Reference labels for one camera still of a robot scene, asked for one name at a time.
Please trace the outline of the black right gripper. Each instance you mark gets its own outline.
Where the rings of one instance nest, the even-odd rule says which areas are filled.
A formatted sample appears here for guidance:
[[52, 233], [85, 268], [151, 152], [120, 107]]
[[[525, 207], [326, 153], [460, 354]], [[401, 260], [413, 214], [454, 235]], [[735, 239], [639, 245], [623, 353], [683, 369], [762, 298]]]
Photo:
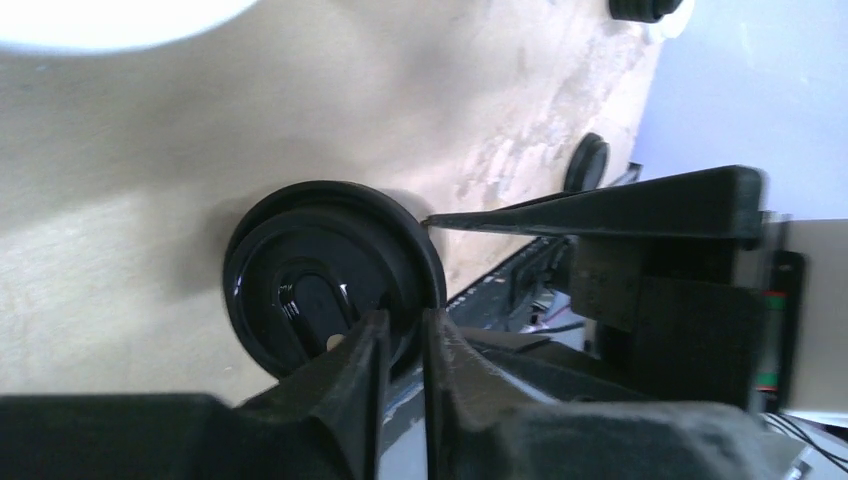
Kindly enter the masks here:
[[779, 236], [734, 241], [761, 236], [763, 186], [760, 170], [724, 166], [491, 211], [436, 214], [425, 224], [665, 238], [577, 243], [571, 306], [594, 322], [596, 353], [635, 389], [662, 400], [778, 411], [791, 392], [805, 258]]

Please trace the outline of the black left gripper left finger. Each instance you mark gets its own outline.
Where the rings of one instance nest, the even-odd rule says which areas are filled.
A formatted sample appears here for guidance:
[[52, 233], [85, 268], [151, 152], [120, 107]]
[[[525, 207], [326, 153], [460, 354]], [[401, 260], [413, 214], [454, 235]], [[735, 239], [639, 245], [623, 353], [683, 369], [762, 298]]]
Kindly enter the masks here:
[[208, 394], [5, 396], [5, 479], [372, 479], [389, 316], [237, 407]]

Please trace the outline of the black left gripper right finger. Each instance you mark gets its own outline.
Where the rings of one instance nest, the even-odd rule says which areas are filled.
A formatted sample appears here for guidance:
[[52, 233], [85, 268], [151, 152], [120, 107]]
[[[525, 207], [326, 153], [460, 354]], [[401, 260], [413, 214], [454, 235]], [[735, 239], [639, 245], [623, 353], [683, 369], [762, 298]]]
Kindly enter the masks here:
[[543, 402], [505, 378], [442, 310], [422, 320], [432, 479], [783, 479], [788, 440], [745, 412], [632, 401], [591, 381]]

